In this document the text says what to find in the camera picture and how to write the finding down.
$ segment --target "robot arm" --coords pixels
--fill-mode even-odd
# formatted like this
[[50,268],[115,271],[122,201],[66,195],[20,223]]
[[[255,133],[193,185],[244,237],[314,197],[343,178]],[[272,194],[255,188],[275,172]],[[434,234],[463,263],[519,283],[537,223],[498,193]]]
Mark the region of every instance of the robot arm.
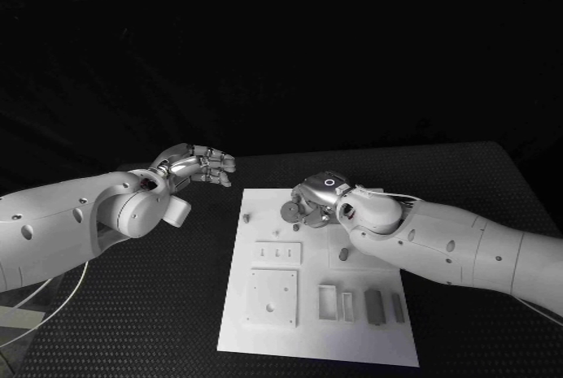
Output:
[[173,194],[195,181],[229,187],[235,159],[202,146],[167,149],[148,169],[111,172],[0,198],[0,292],[37,283],[143,237],[177,228],[190,205]]
[[358,250],[405,271],[446,285],[496,290],[563,315],[563,240],[456,207],[352,188],[333,172],[293,189],[281,216],[313,228],[340,223]]

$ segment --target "white platform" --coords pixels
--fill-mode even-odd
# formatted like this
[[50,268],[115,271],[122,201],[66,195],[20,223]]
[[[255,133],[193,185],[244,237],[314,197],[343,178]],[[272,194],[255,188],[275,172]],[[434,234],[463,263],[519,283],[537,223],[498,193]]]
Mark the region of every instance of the white platform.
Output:
[[[249,354],[417,367],[398,269],[385,262],[381,262],[378,267],[376,260],[375,262],[369,260],[366,266],[358,266],[352,255],[349,258],[353,265],[330,268],[339,267],[339,264],[335,265],[335,261],[329,260],[329,247],[332,246],[335,250],[339,244],[345,244],[348,234],[340,225],[329,225],[320,229],[301,225],[298,231],[294,232],[278,213],[281,205],[290,199],[290,189],[244,190],[216,349]],[[242,221],[244,214],[249,214],[248,224]],[[300,265],[281,265],[280,263],[257,265],[255,262],[252,265],[257,241],[301,243]],[[248,297],[247,288],[252,268],[288,270],[297,273],[297,322],[294,327],[248,323],[247,301],[252,296]],[[337,321],[319,319],[319,285],[336,287]],[[382,293],[387,324],[381,326],[369,325],[366,322],[363,302],[366,289],[378,289]],[[342,292],[352,294],[352,324],[343,321]],[[404,324],[395,322],[391,305],[392,293],[398,293],[401,297]]]

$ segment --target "black fabric backdrop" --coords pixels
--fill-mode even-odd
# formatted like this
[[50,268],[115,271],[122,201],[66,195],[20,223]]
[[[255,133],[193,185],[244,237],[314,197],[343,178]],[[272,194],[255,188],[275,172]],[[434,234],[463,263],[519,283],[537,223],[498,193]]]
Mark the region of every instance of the black fabric backdrop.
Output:
[[560,226],[560,4],[0,0],[0,193],[183,141],[242,156],[486,140]]

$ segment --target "dark table surface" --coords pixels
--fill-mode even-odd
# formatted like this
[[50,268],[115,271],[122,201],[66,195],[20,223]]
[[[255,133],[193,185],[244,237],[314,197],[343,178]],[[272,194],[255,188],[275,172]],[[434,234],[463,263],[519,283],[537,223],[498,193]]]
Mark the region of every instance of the dark table surface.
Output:
[[[150,163],[119,167],[127,171]],[[20,377],[563,376],[563,328],[508,295],[401,272],[420,368],[216,352],[244,188],[290,188],[323,170],[457,206],[521,230],[560,232],[490,142],[236,159],[232,187],[192,183],[180,229],[160,222],[91,261],[72,301],[42,327]],[[53,309],[76,284],[68,272]]]

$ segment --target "white cable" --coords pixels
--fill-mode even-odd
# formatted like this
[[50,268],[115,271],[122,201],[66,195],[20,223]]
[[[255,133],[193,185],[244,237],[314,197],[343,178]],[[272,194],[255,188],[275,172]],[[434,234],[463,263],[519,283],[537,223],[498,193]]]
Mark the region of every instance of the white cable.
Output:
[[415,201],[421,201],[420,198],[413,197],[410,195],[404,195],[401,193],[381,193],[379,191],[371,191],[369,189],[365,189],[361,185],[355,185],[355,188],[361,191],[366,191],[368,193],[375,193],[376,195],[387,195],[388,197],[405,197],[414,199]]
[[550,317],[542,311],[540,311],[540,309],[535,309],[522,299],[519,299],[518,297],[514,297],[535,313],[540,313],[545,318],[548,318],[555,324],[558,324],[561,327],[563,327],[563,323],[554,319],[553,317]]
[[3,322],[3,320],[5,320],[14,313],[14,311],[17,310],[17,308],[34,297],[34,295],[37,295],[37,293],[44,289],[44,286],[49,284],[49,282],[53,280],[53,278],[50,278],[42,285],[40,287],[37,288],[36,291],[33,291],[30,294],[29,294],[29,297],[3,314],[3,316],[0,316],[0,323]]
[[70,295],[68,296],[66,300],[62,302],[62,305],[59,306],[56,311],[34,325],[34,327],[31,327],[18,337],[16,337],[16,339],[11,339],[7,343],[3,343],[0,345],[0,348],[3,348],[7,344],[11,344],[14,341],[20,340],[24,336],[27,336],[31,333],[31,331],[36,330],[37,327],[42,326],[43,323],[47,322],[52,317],[55,317],[55,315],[59,313],[59,310],[65,307],[65,304],[70,301],[70,298],[72,298],[73,294],[76,293],[78,287],[82,283],[82,279],[85,278],[85,269],[86,268],[88,268],[88,262],[85,262],[85,264],[83,264],[82,276],[79,277],[76,287],[73,288]]

